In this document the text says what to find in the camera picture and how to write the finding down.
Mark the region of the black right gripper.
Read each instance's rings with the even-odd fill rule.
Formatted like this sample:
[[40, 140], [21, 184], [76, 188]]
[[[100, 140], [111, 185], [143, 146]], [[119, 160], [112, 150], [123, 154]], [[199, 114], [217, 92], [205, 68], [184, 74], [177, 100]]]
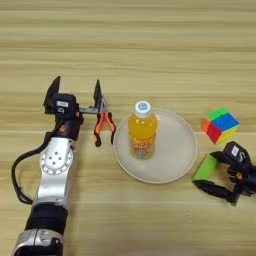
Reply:
[[[229, 163], [226, 154], [222, 151], [212, 152], [211, 156], [220, 163]], [[209, 195], [229, 200], [232, 205], [237, 204], [241, 195], [252, 196], [256, 194], [255, 165], [247, 163], [232, 164], [228, 168], [228, 173], [230, 174], [230, 181], [234, 184], [232, 192], [207, 180], [195, 180], [193, 184]]]

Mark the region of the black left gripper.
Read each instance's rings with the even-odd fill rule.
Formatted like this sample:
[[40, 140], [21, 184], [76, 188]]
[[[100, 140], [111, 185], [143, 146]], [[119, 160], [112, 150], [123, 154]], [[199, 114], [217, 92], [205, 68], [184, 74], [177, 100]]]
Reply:
[[[54, 113], [54, 104], [56, 97], [58, 96], [59, 87], [60, 87], [60, 76], [57, 76], [50, 87], [47, 90], [43, 106], [45, 108], [46, 114]], [[84, 122], [84, 114], [97, 115], [102, 101], [102, 92], [100, 81], [96, 82], [94, 89], [94, 107], [84, 108], [79, 107], [74, 110], [72, 113], [56, 113], [55, 114], [55, 128], [53, 130], [53, 137], [62, 137], [72, 140], [77, 140], [80, 126]]]

